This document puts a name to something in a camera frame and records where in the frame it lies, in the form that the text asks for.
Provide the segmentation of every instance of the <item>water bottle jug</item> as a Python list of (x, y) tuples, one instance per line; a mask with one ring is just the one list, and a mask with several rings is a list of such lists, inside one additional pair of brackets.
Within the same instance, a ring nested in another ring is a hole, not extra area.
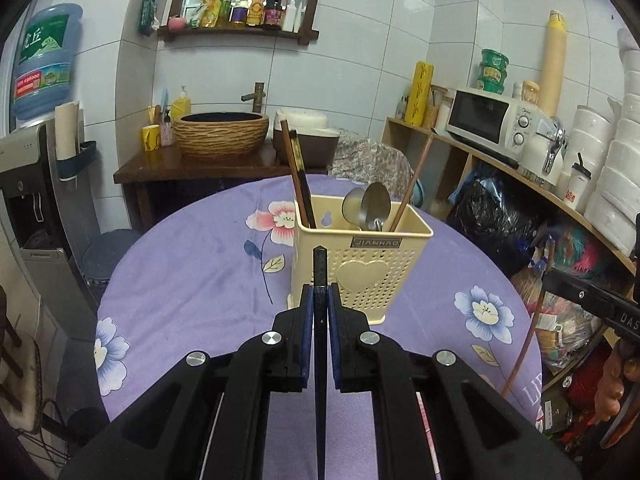
[(14, 70), (15, 117), (28, 120), (68, 100), (82, 7), (59, 4), (29, 20)]

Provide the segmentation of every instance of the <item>kettle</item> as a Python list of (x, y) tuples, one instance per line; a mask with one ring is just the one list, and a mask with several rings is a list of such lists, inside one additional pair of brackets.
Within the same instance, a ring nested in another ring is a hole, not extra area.
[(566, 133), (562, 121), (552, 117), (542, 121), (522, 150), (518, 173), (546, 190), (552, 190), (562, 173), (562, 153)]

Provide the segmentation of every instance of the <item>blue gripper pad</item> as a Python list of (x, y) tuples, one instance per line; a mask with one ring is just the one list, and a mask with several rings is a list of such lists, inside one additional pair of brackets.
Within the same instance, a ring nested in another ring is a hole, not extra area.
[(306, 384), (309, 380), (309, 368), (311, 364), (311, 336), (314, 322), (314, 288), (312, 286), (308, 286), (306, 291), (306, 296), (300, 300), (300, 306), (306, 306), (305, 325), (302, 332), (302, 344), (300, 345), (303, 388), (306, 388)]
[(334, 369), (335, 389), (340, 389), (340, 335), (338, 334), (338, 320), (335, 313), (333, 287), (329, 287), (329, 341), (331, 343), (331, 365)]

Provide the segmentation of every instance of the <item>microwave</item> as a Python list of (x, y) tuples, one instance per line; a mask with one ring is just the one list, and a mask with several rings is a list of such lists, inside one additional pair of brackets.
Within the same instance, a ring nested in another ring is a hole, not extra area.
[(453, 138), (515, 168), (527, 139), (553, 130), (536, 105), (475, 88), (455, 91), (447, 122)]

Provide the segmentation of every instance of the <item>beige plastic basket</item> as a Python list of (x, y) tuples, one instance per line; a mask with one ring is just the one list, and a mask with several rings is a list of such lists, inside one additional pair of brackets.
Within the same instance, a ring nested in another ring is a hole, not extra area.
[[(300, 305), (302, 286), (313, 283), (313, 250), (327, 249), (328, 280), (340, 286), (342, 304), (367, 314), (369, 324), (385, 320), (386, 310), (394, 300), (433, 231), (420, 215), (407, 206), (398, 229), (393, 232), (360, 231), (342, 216), (342, 198), (312, 195), (317, 229), (300, 223), (296, 203), (294, 261), (289, 308)], [(385, 223), (389, 229), (400, 206), (392, 202), (391, 215)]]

